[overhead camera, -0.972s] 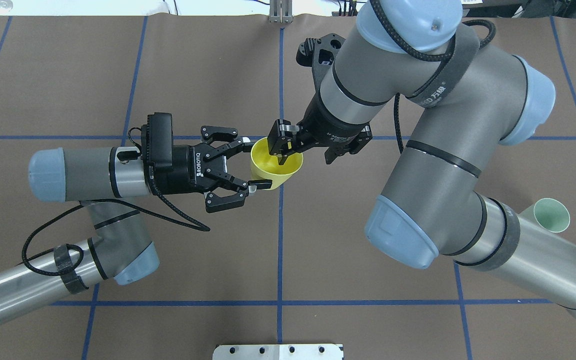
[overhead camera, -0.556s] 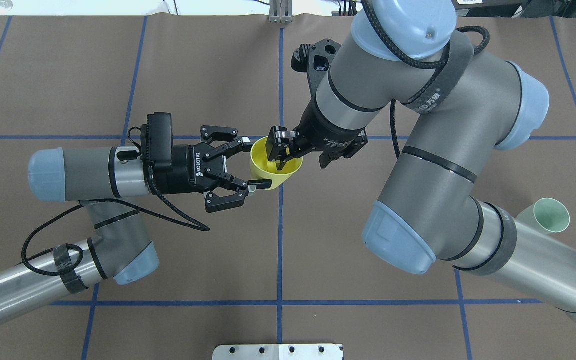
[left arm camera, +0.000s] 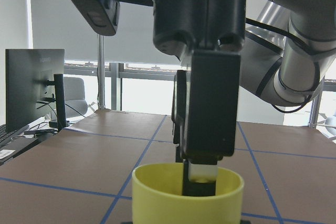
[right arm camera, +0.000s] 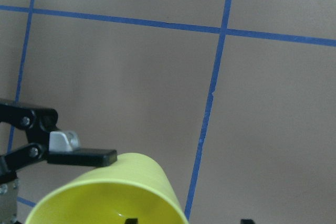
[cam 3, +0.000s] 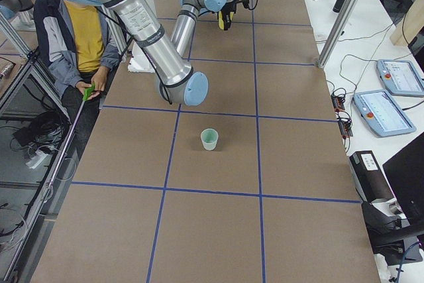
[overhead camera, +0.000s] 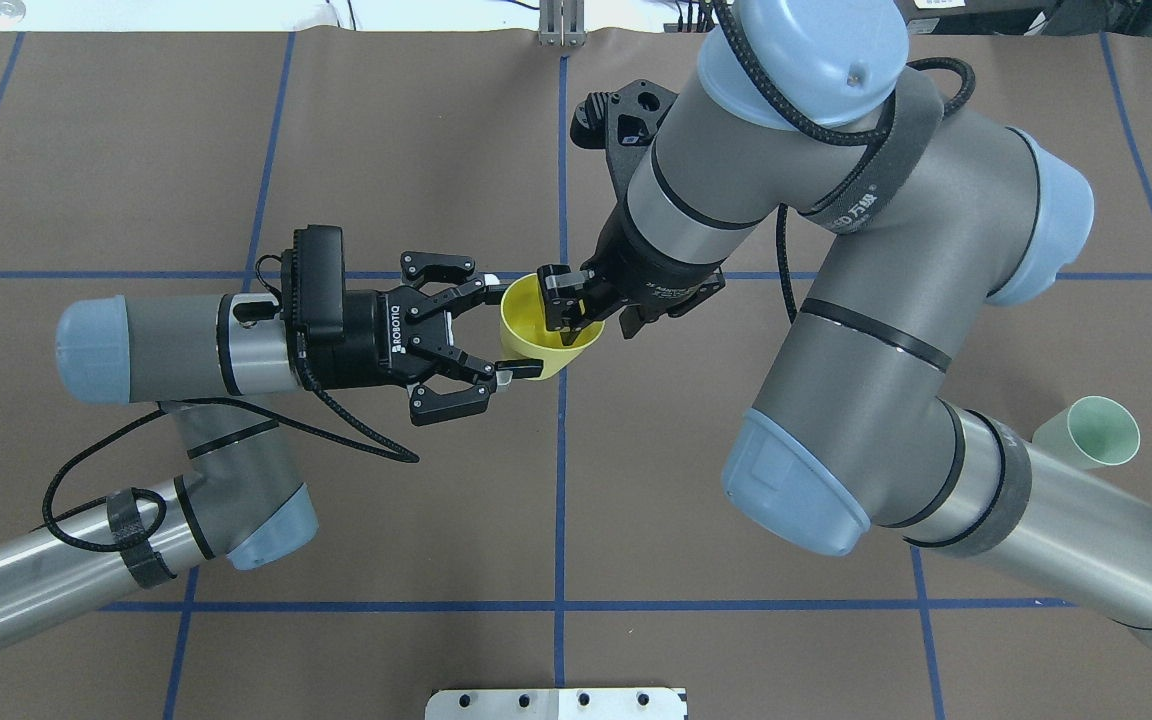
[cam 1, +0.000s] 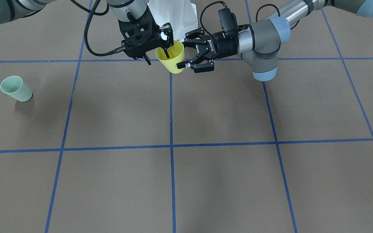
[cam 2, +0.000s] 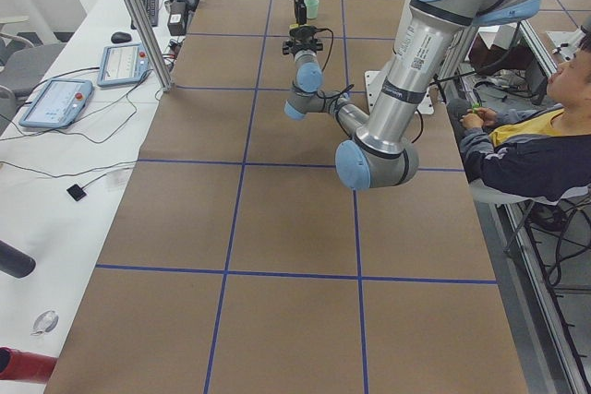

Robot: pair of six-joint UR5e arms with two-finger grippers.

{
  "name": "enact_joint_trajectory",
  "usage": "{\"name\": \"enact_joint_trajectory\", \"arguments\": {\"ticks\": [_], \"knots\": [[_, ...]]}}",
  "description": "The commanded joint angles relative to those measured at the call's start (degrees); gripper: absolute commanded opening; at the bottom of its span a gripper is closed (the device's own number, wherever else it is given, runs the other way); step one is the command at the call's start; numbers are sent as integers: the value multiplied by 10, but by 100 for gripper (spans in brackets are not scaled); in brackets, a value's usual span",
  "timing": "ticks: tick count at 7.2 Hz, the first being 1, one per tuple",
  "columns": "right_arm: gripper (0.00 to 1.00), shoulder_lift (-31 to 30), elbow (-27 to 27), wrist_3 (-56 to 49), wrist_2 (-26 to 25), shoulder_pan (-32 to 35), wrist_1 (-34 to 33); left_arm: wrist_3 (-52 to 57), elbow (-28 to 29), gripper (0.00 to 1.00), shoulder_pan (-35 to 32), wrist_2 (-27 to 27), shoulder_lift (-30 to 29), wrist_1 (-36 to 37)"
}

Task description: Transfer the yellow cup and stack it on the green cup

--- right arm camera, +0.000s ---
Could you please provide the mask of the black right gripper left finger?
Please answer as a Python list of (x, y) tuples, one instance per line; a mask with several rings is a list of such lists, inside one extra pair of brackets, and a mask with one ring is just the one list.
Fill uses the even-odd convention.
[(74, 131), (57, 127), (55, 109), (1, 99), (1, 122), (24, 131), (27, 144), (1, 156), (1, 176), (15, 176), (26, 166), (49, 164), (107, 167), (117, 161), (116, 150), (83, 148)]

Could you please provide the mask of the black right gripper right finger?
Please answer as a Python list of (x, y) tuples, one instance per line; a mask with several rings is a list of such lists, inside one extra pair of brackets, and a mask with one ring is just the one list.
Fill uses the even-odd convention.
[(241, 219), (240, 224), (255, 224), (252, 219)]

